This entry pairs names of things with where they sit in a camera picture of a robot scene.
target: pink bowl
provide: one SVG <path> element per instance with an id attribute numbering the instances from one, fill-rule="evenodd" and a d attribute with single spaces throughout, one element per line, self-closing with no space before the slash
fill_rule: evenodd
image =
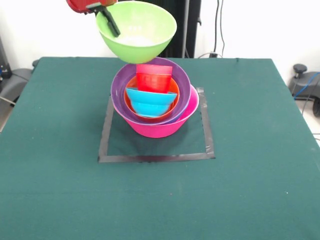
<path id="1" fill-rule="evenodd" d="M 181 117 L 173 123 L 164 124 L 164 125 L 145 125 L 145 124 L 138 124 L 135 122 L 130 121 L 129 119 L 125 118 L 117 108 L 114 108 L 118 114 L 120 114 L 124 120 L 135 130 L 138 134 L 148 137 L 148 138 L 164 138 L 174 134 L 178 129 L 188 120 L 188 118 L 194 114 L 197 110 L 199 105 L 199 95 L 197 90 L 194 86 L 191 85 L 191 96 L 186 107 L 186 110 L 181 115 Z"/>

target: black pole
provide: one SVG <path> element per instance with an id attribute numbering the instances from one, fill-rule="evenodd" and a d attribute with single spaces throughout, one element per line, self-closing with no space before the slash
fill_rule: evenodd
<path id="1" fill-rule="evenodd" d="M 0 75 L 4 79 L 9 79 L 12 76 L 10 65 L 5 53 L 4 46 L 0 38 Z"/>

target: orange bowl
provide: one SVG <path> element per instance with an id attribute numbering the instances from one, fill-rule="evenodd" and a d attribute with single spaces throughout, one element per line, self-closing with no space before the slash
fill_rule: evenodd
<path id="1" fill-rule="evenodd" d="M 161 115 L 161 116 L 157 116 L 157 117 L 145 117 L 145 116 L 140 116 L 139 114 L 137 114 L 133 107 L 131 106 L 131 101 L 130 101 L 130 98 L 128 97 L 128 94 L 127 94 L 127 91 L 126 91 L 126 88 L 136 88 L 138 86 L 138 81 L 137 81 L 137 77 L 134 76 L 128 83 L 127 85 L 125 86 L 124 88 L 124 102 L 125 102 L 125 105 L 130 109 L 130 111 L 136 115 L 139 119 L 141 119 L 142 121 L 146 122 L 146 123 L 157 123 L 157 122 L 160 122 L 160 121 L 163 121 L 165 119 L 167 119 L 168 117 L 170 117 L 173 109 L 176 107 L 178 101 L 179 101 L 179 97 L 180 97 L 180 92 L 179 92 L 179 87 L 178 87 L 178 84 L 176 83 L 176 81 L 171 78 L 170 80 L 170 85 L 169 85 L 169 92 L 172 92 L 172 93 L 175 93 L 176 94 L 176 97 L 173 101 L 173 103 L 171 103 L 168 111 Z"/>

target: green bowl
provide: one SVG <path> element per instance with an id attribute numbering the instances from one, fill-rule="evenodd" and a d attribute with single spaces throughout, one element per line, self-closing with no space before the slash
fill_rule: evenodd
<path id="1" fill-rule="evenodd" d="M 143 64 L 158 56 L 177 31 L 175 18 L 163 8 L 142 1 L 122 1 L 108 6 L 121 34 L 114 37 L 108 20 L 98 13 L 96 24 L 100 34 L 121 60 Z"/>

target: plastic bowl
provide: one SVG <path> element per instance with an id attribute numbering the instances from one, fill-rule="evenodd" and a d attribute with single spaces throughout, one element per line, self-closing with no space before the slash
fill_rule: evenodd
<path id="1" fill-rule="evenodd" d="M 173 109 L 172 114 L 169 118 L 155 122 L 155 123 L 147 123 L 143 120 L 139 119 L 135 114 L 133 114 L 130 109 L 126 106 L 124 101 L 124 93 L 125 88 L 128 82 L 136 75 L 136 65 L 135 64 L 126 64 L 122 67 L 118 73 L 115 75 L 112 85 L 111 85 L 111 99 L 113 102 L 114 108 L 122 114 L 124 118 L 127 118 L 130 121 L 133 121 L 137 124 L 145 124 L 145 125 L 162 125 L 169 124 L 175 122 L 183 112 L 186 110 L 188 106 L 188 102 L 191 94 L 190 80 L 185 71 L 175 62 L 170 61 L 165 58 L 156 57 L 151 60 L 148 64 L 156 64 L 156 65 L 164 65 L 164 66 L 172 66 L 172 78 L 178 84 L 180 91 L 180 98 Z"/>
<path id="2" fill-rule="evenodd" d="M 133 77 L 128 82 L 128 84 L 126 85 L 126 88 L 135 88 L 135 87 L 137 87 L 137 77 L 136 76 Z M 146 122 L 146 123 L 158 123 L 158 122 L 163 121 L 163 120 L 165 120 L 165 119 L 167 119 L 168 117 L 171 116 L 171 114 L 173 112 L 173 109 L 177 106 L 177 103 L 179 101 L 179 98 L 180 98 L 179 87 L 178 87 L 178 84 L 176 83 L 176 81 L 173 78 L 171 78 L 171 81 L 170 81 L 169 91 L 172 92 L 172 93 L 176 93 L 177 96 L 174 99 L 173 103 L 170 105 L 169 110 L 165 114 L 163 114 L 161 116 L 157 116 L 157 117 L 144 117 L 144 116 L 140 116 L 140 115 L 136 114 L 134 109 L 131 106 L 131 101 L 130 101 L 128 95 L 127 95 L 127 91 L 124 91 L 124 102 L 125 102 L 126 106 L 131 110 L 131 112 L 133 114 L 135 114 L 143 122 Z"/>
<path id="3" fill-rule="evenodd" d="M 164 114 L 170 107 L 170 105 L 155 105 L 147 104 L 137 101 L 132 101 L 131 105 L 133 109 L 143 117 L 154 118 Z"/>
<path id="4" fill-rule="evenodd" d="M 142 1 L 121 1 L 107 9 L 120 35 L 114 37 L 102 13 L 96 16 L 99 32 L 110 50 L 131 64 L 146 63 L 158 56 L 177 31 L 175 18 L 165 9 Z"/>
<path id="5" fill-rule="evenodd" d="M 126 93 L 136 113 L 144 117 L 158 117 L 164 114 L 174 102 L 177 94 L 139 91 L 136 87 L 128 87 Z"/>
<path id="6" fill-rule="evenodd" d="M 148 138 L 164 138 L 174 134 L 178 129 L 188 120 L 188 118 L 194 114 L 199 106 L 199 95 L 197 90 L 191 86 L 191 98 L 188 106 L 182 116 L 173 123 L 164 125 L 145 125 L 132 122 L 124 117 L 124 120 L 135 130 L 138 134 Z"/>

